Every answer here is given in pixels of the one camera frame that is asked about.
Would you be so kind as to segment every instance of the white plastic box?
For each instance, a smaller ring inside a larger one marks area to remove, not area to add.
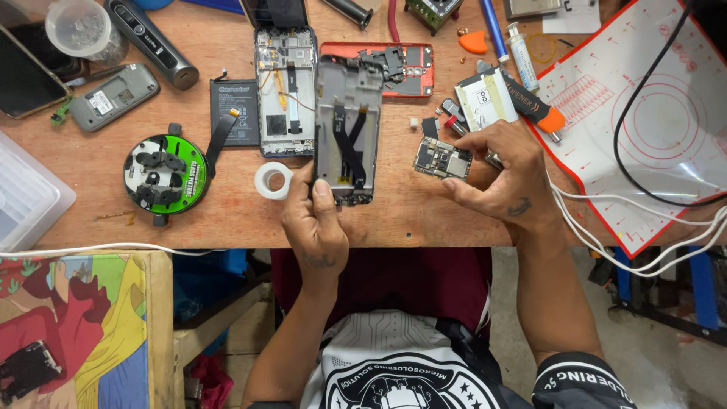
[[[29,250],[76,192],[0,131],[0,252]]]

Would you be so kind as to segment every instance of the white tape roll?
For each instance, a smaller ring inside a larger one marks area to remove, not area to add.
[[[280,190],[273,191],[270,189],[270,178],[277,174],[283,175],[285,183]],[[292,177],[293,172],[286,165],[280,162],[268,162],[255,173],[255,188],[266,199],[283,200],[288,197]]]

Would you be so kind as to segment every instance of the black and white shirt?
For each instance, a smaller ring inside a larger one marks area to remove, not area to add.
[[[533,408],[502,385],[487,345],[456,322],[402,311],[351,314],[324,340],[301,408]],[[531,400],[539,409],[636,407],[608,364],[579,352],[546,359]]]

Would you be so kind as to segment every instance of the tattoo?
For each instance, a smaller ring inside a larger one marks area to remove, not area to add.
[[[531,207],[533,207],[533,204],[530,203],[530,199],[527,197],[521,197],[519,205],[507,206],[507,214],[512,217],[516,217],[527,212]]]
[[[314,255],[310,255],[303,250],[303,260],[305,263],[311,267],[315,267],[317,269],[321,269],[324,267],[333,267],[336,265],[336,259],[328,260],[328,255],[324,254],[320,258],[315,257]]]

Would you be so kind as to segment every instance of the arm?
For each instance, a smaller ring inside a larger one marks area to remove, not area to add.
[[[250,371],[243,408],[254,402],[293,402],[297,406],[336,303],[338,275],[348,261],[348,238],[325,180],[316,181],[313,200],[308,199],[312,179],[311,162],[293,176],[281,215],[303,285],[290,313]]]
[[[485,191],[457,179],[444,185],[461,205],[518,227],[518,317],[536,363],[558,352],[603,358],[538,142],[522,122],[498,121],[455,146],[472,151],[476,159],[491,149],[505,166]]]

